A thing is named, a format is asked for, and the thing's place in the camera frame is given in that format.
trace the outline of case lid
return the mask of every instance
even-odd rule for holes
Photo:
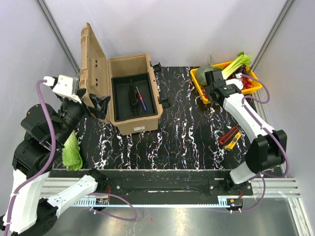
[[[85,103],[94,107],[89,94],[97,96],[109,95],[109,80],[107,79],[107,63],[104,52],[102,51],[91,25],[87,23],[81,31],[82,60],[79,73],[79,88],[86,89],[83,99]],[[110,109],[107,111],[106,120],[109,122]]]

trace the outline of open plastic case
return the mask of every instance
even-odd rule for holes
[[[118,127],[122,135],[158,129],[163,107],[159,103],[151,57],[142,53],[106,60],[89,23],[81,31],[81,47],[79,87],[87,90],[83,96],[85,103],[94,107],[88,96],[90,93],[111,96],[107,116],[102,122]],[[147,111],[143,109],[136,87]]]

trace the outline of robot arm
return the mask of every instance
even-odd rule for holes
[[[46,104],[56,136],[54,159],[61,158],[63,144],[84,114],[91,118],[105,119],[110,96],[99,98],[88,94],[94,107],[87,106],[82,97],[86,89],[78,88],[78,79],[60,75],[58,78],[45,77],[45,85],[50,86],[62,104],[58,112]],[[106,188],[106,176],[97,170],[90,170],[73,186],[48,199],[40,198],[42,186],[49,176],[50,167],[26,184],[18,195],[15,189],[27,179],[36,175],[46,164],[51,149],[51,135],[46,117],[40,104],[33,106],[22,120],[21,126],[26,130],[24,140],[17,146],[13,157],[13,189],[11,198],[15,197],[11,222],[7,222],[7,213],[0,218],[0,229],[10,230],[15,236],[41,236],[48,232],[57,218],[80,198],[96,190]]]
[[[246,100],[242,104],[244,96],[239,85],[225,81],[220,70],[206,72],[205,75],[208,84],[205,92],[208,98],[226,109],[237,120],[251,143],[245,156],[245,162],[229,173],[226,189],[242,184],[258,173],[282,164],[284,162],[283,154],[263,128],[276,137],[284,150],[286,133],[283,130],[274,130],[251,108]],[[249,108],[254,117],[248,113],[244,105]]]

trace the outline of tan case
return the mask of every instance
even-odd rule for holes
[[[100,97],[106,95],[111,96],[107,116],[105,120],[100,121],[111,123],[118,127],[122,135],[157,130],[158,120],[162,116],[163,108],[162,105],[159,104],[158,86],[155,81],[153,68],[151,67],[151,57],[146,53],[142,53],[106,60],[105,54],[102,51],[89,23],[87,23],[81,31],[81,47],[82,65],[80,70],[79,88],[87,90],[83,96],[85,103],[90,107],[94,107],[88,96],[90,93]],[[112,78],[147,72],[150,75],[157,115],[131,118],[116,122],[114,119]]]

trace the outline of white wall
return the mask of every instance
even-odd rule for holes
[[[269,88],[271,124],[288,136],[290,175],[315,226],[315,1],[296,1],[255,73]]]
[[[285,0],[46,0],[81,65],[89,22],[107,58],[149,53],[153,63],[186,66],[258,53]]]
[[[75,73],[35,1],[0,1],[0,29],[0,215],[3,215],[12,188],[14,150],[25,134],[20,122],[27,110],[39,103],[35,83],[44,75]],[[49,88],[43,88],[43,95],[46,103],[54,108],[59,106]]]

